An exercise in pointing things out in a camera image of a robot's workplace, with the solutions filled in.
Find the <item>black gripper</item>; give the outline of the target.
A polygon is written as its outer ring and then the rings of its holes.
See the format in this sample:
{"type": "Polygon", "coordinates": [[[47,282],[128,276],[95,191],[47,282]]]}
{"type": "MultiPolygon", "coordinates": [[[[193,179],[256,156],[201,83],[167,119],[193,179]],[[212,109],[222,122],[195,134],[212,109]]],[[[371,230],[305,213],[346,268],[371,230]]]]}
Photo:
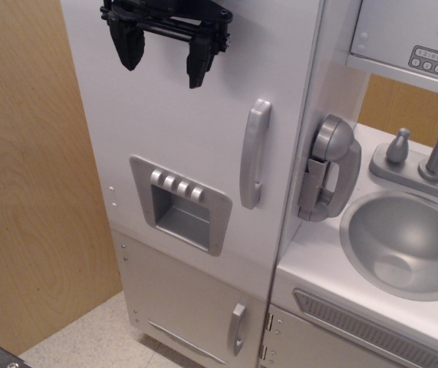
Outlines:
{"type": "Polygon", "coordinates": [[[233,15],[214,1],[104,1],[100,13],[120,62],[129,71],[142,59],[145,31],[189,42],[190,89],[202,86],[216,52],[229,47],[233,15]]]}

